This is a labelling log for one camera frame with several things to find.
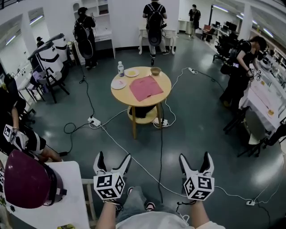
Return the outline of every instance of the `table lower shelf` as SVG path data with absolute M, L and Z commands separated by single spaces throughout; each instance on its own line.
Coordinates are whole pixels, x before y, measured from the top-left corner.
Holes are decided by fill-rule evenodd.
M 128 117 L 130 118 L 130 120 L 132 121 L 132 115 L 129 114 L 130 109 L 131 109 L 131 106 L 128 107 L 127 114 L 128 114 Z M 143 118 L 143 119 L 136 118 L 136 123 L 137 124 L 148 124 L 148 123 L 151 123 L 155 118 L 157 118 L 157 108 L 156 107 L 154 107 L 151 111 L 149 111 L 146 114 L 145 118 Z

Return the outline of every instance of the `round wooden table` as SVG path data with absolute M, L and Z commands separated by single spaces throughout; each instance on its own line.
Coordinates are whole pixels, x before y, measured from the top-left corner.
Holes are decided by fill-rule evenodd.
M 134 139 L 136 139 L 136 123 L 138 124 L 151 123 L 156 117 L 158 117 L 158 120 L 161 120 L 160 103 L 170 94 L 171 87 L 172 87 L 169 77 L 163 72 L 161 72 L 160 75 L 158 76 L 153 76 L 149 67 L 135 67 L 135 69 L 139 71 L 139 75 L 136 77 L 127 77 L 127 76 L 120 77 L 119 75 L 114 77 L 113 80 L 123 79 L 127 83 L 125 88 L 120 89 L 120 90 L 111 88 L 111 92 L 114 95 L 114 97 L 120 102 L 129 106 L 127 113 L 133 123 Z M 133 95 L 132 91 L 130 90 L 130 84 L 138 78 L 143 78 L 149 75 L 152 76 L 156 80 L 160 88 L 163 90 L 163 93 L 152 95 L 139 102 Z M 152 105 L 156 105 L 156 106 L 146 114 L 146 118 L 140 119 L 135 116 L 136 106 L 142 107 L 142 106 L 152 106 Z

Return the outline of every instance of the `black cap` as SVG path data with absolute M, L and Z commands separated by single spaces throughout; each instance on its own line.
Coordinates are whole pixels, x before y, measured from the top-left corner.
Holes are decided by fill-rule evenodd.
M 85 11 L 87 11 L 88 9 L 85 7 L 81 7 L 79 8 L 79 10 L 77 11 L 78 15 L 83 15 L 85 14 Z

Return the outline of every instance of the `pillar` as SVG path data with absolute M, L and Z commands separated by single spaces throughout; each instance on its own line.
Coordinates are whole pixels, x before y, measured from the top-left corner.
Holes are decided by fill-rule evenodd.
M 250 36 L 250 31 L 252 29 L 252 10 L 249 3 L 245 3 L 244 5 L 244 17 L 240 29 L 240 35 L 238 36 L 239 40 L 244 39 L 248 40 Z
M 21 33 L 22 33 L 26 48 L 28 50 L 28 53 L 31 55 L 37 49 L 37 43 L 34 38 L 32 28 L 30 26 L 30 19 L 29 19 L 28 12 L 25 12 L 22 15 Z

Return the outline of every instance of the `yellow food on plate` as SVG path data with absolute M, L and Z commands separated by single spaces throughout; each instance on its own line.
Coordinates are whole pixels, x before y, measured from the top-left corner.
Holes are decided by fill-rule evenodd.
M 273 115 L 274 111 L 273 110 L 268 110 L 268 114 Z
M 128 75 L 129 75 L 129 76 L 134 76 L 135 74 L 136 74 L 135 71 L 130 71 L 130 72 L 128 72 Z

